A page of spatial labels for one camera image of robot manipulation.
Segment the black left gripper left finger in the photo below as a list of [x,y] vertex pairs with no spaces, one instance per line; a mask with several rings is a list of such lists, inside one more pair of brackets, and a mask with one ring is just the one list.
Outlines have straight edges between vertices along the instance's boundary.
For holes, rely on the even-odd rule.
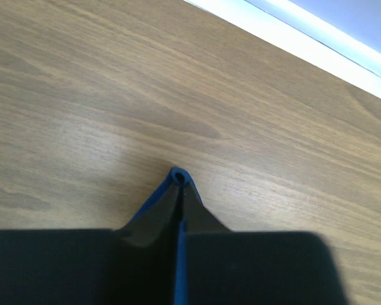
[[0,230],[0,304],[172,304],[179,199],[121,229]]

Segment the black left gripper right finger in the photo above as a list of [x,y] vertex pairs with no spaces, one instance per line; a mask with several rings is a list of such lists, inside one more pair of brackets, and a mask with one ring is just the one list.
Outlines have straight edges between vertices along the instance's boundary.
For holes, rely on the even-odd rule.
[[183,188],[182,304],[347,304],[328,245],[305,231],[237,232]]

